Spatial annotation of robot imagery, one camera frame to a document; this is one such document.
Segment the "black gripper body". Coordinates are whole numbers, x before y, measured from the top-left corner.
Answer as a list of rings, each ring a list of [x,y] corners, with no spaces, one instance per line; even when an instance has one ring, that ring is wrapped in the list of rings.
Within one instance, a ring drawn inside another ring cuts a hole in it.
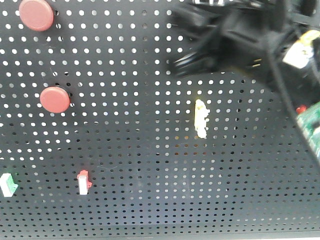
[[[290,0],[200,0],[182,3],[171,23],[194,45],[169,61],[175,77],[239,71],[257,80],[273,78],[270,54],[291,28]]]

